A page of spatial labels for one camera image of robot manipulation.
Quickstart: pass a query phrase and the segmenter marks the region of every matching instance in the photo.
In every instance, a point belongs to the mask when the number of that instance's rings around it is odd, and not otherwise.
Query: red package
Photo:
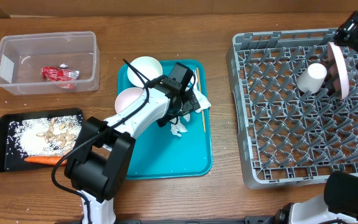
[[[43,67],[41,68],[42,77],[48,82],[70,81],[76,80],[79,71],[72,71],[69,69],[59,67]],[[74,89],[75,84],[57,84],[60,88]]]

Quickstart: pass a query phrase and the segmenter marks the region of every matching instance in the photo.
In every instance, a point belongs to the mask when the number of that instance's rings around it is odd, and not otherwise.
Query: wooden tabletop
[[[0,117],[7,113],[79,107],[85,117],[116,114],[117,73],[122,58],[193,58],[206,70],[213,167],[203,177],[125,181],[114,202],[118,218],[164,220],[273,215],[288,202],[303,202],[324,185],[250,190],[242,181],[237,121],[225,56],[240,32],[337,27],[349,14],[246,14],[221,16],[77,17],[0,19],[5,35],[88,31],[101,52],[100,89],[64,95],[14,96],[0,88]],[[79,197],[56,188],[52,169],[0,173],[0,223],[53,223],[80,219]],[[58,180],[69,186],[62,172]]]

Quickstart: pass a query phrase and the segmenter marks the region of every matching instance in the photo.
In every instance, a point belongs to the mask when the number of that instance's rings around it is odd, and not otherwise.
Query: clear plastic bin
[[[48,82],[42,67],[68,65],[77,80]],[[0,87],[15,95],[96,91],[99,89],[99,49],[93,32],[12,35],[0,43]],[[73,89],[57,84],[74,84]]]

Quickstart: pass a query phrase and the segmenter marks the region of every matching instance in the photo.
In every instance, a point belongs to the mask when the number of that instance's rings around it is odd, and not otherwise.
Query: toy carrot
[[[56,163],[61,159],[61,156],[30,156],[25,158],[26,162],[34,162],[46,165],[56,165]]]

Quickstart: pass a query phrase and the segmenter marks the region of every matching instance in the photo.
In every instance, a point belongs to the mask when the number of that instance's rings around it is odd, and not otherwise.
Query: teal tray
[[[190,69],[198,67],[202,93],[207,96],[205,71],[196,60],[160,61],[163,74],[169,75],[174,64],[180,62]],[[118,73],[118,94],[134,87],[127,77],[128,66]],[[191,113],[189,122],[181,122],[188,130],[181,137],[171,133],[171,125],[160,128],[156,122],[150,125],[136,140],[134,153],[129,165],[127,179],[158,179],[170,177],[191,177],[205,175],[212,168],[211,129],[209,111],[204,110],[205,128],[201,113]]]

